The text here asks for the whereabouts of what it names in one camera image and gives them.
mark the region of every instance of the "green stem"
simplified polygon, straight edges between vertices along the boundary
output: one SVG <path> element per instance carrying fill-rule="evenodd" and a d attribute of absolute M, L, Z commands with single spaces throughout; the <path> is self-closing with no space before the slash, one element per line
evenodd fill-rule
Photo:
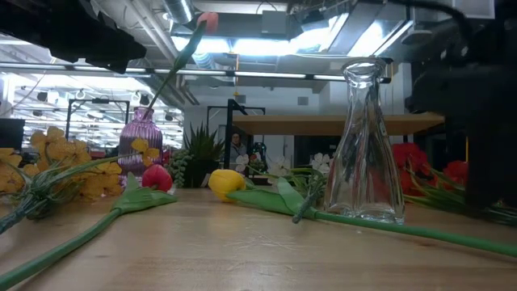
<path fill-rule="evenodd" d="M 433 238 L 447 243 L 455 243 L 464 247 L 477 248 L 483 251 L 491 251 L 501 255 L 517 257 L 517 247 L 501 243 L 491 242 L 480 238 L 471 238 L 458 234 L 448 234 L 437 230 L 429 230 L 415 226 L 400 226 L 390 223 L 376 221 L 366 221 L 359 218 L 349 218 L 329 213 L 316 212 L 316 219 L 345 223 L 353 226 L 367 227 L 375 230 L 391 231 L 399 234 L 420 236 L 423 238 Z"/>
<path fill-rule="evenodd" d="M 120 214 L 120 209 L 113 209 L 108 215 L 84 233 L 1 275 L 0 290 L 7 290 L 51 264 L 56 263 L 59 259 L 68 255 L 70 252 L 90 241 L 95 235 L 105 230 Z"/>

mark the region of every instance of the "vase neck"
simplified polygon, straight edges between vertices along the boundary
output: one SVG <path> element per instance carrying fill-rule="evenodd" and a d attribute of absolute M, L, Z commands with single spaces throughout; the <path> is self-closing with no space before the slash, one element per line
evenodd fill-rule
<path fill-rule="evenodd" d="M 145 113 L 149 111 L 149 114 L 144 119 Z M 152 122 L 153 121 L 153 109 L 148 109 L 144 107 L 136 107 L 135 108 L 135 115 L 132 118 L 133 121 L 142 121 L 142 122 Z"/>

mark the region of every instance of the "black frame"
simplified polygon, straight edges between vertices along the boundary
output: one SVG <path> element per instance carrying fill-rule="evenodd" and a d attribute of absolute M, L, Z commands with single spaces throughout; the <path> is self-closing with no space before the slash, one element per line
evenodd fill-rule
<path fill-rule="evenodd" d="M 83 105 L 86 102 L 92 102 L 93 104 L 109 104 L 110 102 L 113 103 L 125 103 L 126 104 L 126 121 L 125 124 L 129 122 L 129 101 L 127 100 L 109 100 L 109 99 L 69 99 L 68 100 L 68 111 L 66 113 L 66 130 L 65 130 L 65 138 L 68 140 L 69 131 L 70 131 L 70 119 L 72 118 L 72 114 L 75 112 L 75 110 L 72 110 L 72 104 L 74 102 L 80 102 L 81 105 Z"/>
<path fill-rule="evenodd" d="M 232 129 L 233 129 L 233 111 L 238 110 L 244 115 L 248 115 L 246 109 L 251 110 L 261 110 L 263 115 L 266 115 L 266 108 L 249 108 L 246 106 L 241 106 L 237 103 L 237 101 L 233 99 L 228 99 L 227 106 L 208 106 L 207 107 L 207 128 L 210 125 L 210 110 L 212 108 L 224 108 L 226 110 L 226 132 L 225 132 L 225 156 L 223 162 L 223 168 L 229 169 L 229 152 L 230 152 L 230 143 L 232 142 Z"/>

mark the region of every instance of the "person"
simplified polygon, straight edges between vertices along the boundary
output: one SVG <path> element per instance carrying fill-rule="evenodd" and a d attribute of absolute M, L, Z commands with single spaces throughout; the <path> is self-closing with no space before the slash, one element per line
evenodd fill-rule
<path fill-rule="evenodd" d="M 234 133 L 232 136 L 232 145 L 229 151 L 229 162 L 236 162 L 237 157 L 246 154 L 246 146 L 241 143 L 241 135 Z"/>

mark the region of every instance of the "yellow tulip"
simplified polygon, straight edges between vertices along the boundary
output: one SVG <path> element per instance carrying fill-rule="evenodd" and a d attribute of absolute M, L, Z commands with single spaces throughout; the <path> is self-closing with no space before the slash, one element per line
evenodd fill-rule
<path fill-rule="evenodd" d="M 210 175 L 208 186 L 216 194 L 216 196 L 223 202 L 234 202 L 234 200 L 226 197 L 226 194 L 245 190 L 246 182 L 241 174 L 233 170 L 215 170 Z"/>

